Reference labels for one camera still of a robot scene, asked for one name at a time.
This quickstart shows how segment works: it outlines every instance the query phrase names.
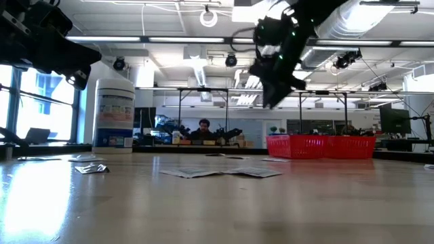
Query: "ceiling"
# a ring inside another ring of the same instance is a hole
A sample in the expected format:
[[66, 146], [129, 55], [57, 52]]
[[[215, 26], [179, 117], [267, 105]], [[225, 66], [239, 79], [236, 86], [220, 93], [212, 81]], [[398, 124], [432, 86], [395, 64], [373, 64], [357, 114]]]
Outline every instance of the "ceiling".
[[[419, 0], [420, 12], [433, 12], [433, 0]], [[167, 10], [142, 5], [116, 5], [113, 3], [88, 3], [80, 0], [63, 0], [62, 11], [73, 21], [75, 28], [70, 35], [143, 35], [141, 12], [143, 11], [145, 35], [159, 36], [200, 36], [229, 37], [240, 28], [252, 27], [252, 23], [232, 22], [233, 0], [220, 1], [222, 7], [211, 7], [224, 11], [218, 14], [215, 26], [204, 27], [199, 21], [201, 12], [176, 12], [172, 5], [159, 5]], [[181, 11], [202, 10], [201, 6], [180, 6]], [[381, 22], [369, 30], [363, 38], [367, 39], [434, 39], [434, 15], [429, 14], [387, 14]], [[108, 44], [102, 49], [147, 49], [153, 57], [159, 72], [155, 75], [158, 81], [186, 81], [194, 76], [193, 69], [183, 63], [185, 45], [173, 44]], [[236, 68], [227, 68], [224, 59], [231, 51], [228, 45], [206, 45], [208, 66], [205, 73], [208, 77], [234, 77]], [[386, 75], [389, 87], [399, 89], [403, 74], [410, 68], [420, 66], [421, 62], [434, 60], [432, 49], [407, 48], [362, 48], [363, 59], [376, 75]], [[248, 66], [253, 61], [253, 53], [238, 53], [239, 66]], [[142, 57], [125, 57], [133, 66], [143, 64]], [[376, 75], [363, 61], [358, 61], [350, 69], [336, 74], [331, 67], [333, 60], [325, 62], [310, 77], [312, 89], [357, 89], [362, 83], [371, 81]]]

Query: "security camera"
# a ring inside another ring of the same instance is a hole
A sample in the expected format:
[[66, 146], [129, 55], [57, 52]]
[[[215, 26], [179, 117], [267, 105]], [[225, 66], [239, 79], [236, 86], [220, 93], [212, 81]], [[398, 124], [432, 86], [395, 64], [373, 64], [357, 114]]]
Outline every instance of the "security camera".
[[117, 71], [123, 71], [127, 69], [127, 64], [125, 63], [124, 57], [117, 57], [113, 63], [113, 68]]
[[235, 54], [228, 54], [225, 64], [226, 67], [234, 67], [237, 65], [237, 58], [235, 57]]

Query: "window frame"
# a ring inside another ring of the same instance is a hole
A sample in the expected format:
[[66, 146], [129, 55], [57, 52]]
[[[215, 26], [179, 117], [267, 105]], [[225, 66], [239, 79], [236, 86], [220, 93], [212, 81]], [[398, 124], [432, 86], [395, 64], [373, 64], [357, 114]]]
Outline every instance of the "window frame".
[[79, 100], [80, 100], [80, 91], [74, 89], [74, 100], [72, 104], [67, 102], [62, 102], [47, 96], [42, 96], [39, 94], [34, 94], [27, 91], [22, 91], [21, 88], [21, 78], [23, 71], [19, 68], [13, 67], [12, 69], [12, 77], [11, 77], [11, 87], [3, 87], [4, 90], [9, 92], [9, 108], [8, 108], [8, 116], [7, 116], [7, 126], [6, 128], [16, 134], [16, 126], [18, 123], [18, 111], [20, 109], [20, 97], [26, 96], [28, 98], [33, 98], [36, 100], [49, 102], [51, 104], [60, 104], [71, 106], [73, 110], [73, 116], [71, 121], [71, 135], [69, 140], [58, 140], [58, 139], [48, 139], [48, 142], [77, 142], [77, 123], [78, 123], [78, 114], [79, 114]]

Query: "person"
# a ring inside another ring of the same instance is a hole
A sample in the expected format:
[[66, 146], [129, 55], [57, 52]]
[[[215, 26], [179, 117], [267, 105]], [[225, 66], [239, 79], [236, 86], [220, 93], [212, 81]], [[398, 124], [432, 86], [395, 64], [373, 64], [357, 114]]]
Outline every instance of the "person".
[[207, 119], [201, 119], [199, 121], [199, 129], [191, 132], [190, 139], [192, 140], [215, 140], [215, 136], [209, 130], [210, 121]]

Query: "white plastic container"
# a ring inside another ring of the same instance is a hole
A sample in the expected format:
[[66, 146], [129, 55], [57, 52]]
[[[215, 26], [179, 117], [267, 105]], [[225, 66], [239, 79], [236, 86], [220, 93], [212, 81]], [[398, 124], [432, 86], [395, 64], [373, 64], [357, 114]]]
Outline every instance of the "white plastic container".
[[173, 131], [172, 132], [172, 144], [180, 144], [181, 143], [181, 132]]
[[94, 153], [132, 153], [134, 85], [128, 80], [96, 82]]

